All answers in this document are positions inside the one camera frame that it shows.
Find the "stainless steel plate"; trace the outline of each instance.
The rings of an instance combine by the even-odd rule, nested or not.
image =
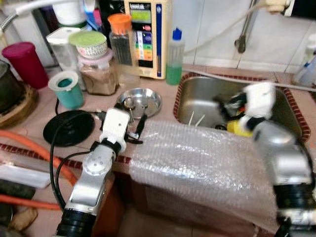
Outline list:
[[[148,88],[134,88],[131,90],[127,90],[118,97],[117,102],[123,105],[124,100],[128,97],[131,97],[135,104],[135,108],[132,111],[134,119],[141,118],[144,112],[145,105],[148,105],[145,109],[145,113],[148,117],[154,116],[161,109],[161,96],[157,92]]]

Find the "red cup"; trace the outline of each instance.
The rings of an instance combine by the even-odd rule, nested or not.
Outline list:
[[[35,51],[34,44],[20,42],[2,50],[2,55],[13,65],[21,79],[35,89],[47,86],[48,77]]]

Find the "green liquid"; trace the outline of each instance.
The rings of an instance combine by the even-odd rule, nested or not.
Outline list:
[[[167,65],[166,81],[169,85],[178,85],[181,81],[182,65],[173,67]]]

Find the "orange hose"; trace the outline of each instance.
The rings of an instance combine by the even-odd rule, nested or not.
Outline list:
[[[48,209],[48,210],[60,210],[60,207],[58,204],[28,200],[28,199],[23,199],[19,197],[12,197],[8,195],[0,195],[0,202],[10,203],[10,204],[15,204],[15,205],[30,206],[30,207],[35,207],[35,208],[43,208],[43,209]]]
[[[16,134],[14,132],[0,130],[0,137],[6,137],[6,138],[10,138],[14,141],[17,141],[17,142],[29,147],[33,151],[37,152],[40,156],[42,156],[48,162],[50,160],[50,154],[45,148],[43,148],[39,144],[31,141],[30,139],[28,139],[22,135]],[[57,168],[59,166],[59,164],[60,164],[59,158],[54,156],[54,159],[53,159],[54,167]],[[61,169],[61,173],[67,178],[67,180],[72,185],[74,185],[76,183],[77,178],[67,167],[63,166]],[[28,199],[12,197],[12,196],[7,196],[7,195],[0,195],[0,202],[6,202],[6,203],[12,203],[12,204],[18,204],[18,205],[24,205],[24,206],[31,206],[31,207],[37,207],[37,208],[45,208],[45,209],[49,209],[49,210],[60,210],[60,208],[57,204],[28,200]]]

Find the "display screen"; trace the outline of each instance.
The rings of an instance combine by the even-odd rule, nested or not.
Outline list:
[[[152,22],[150,10],[131,10],[132,22],[135,23],[147,23]]]

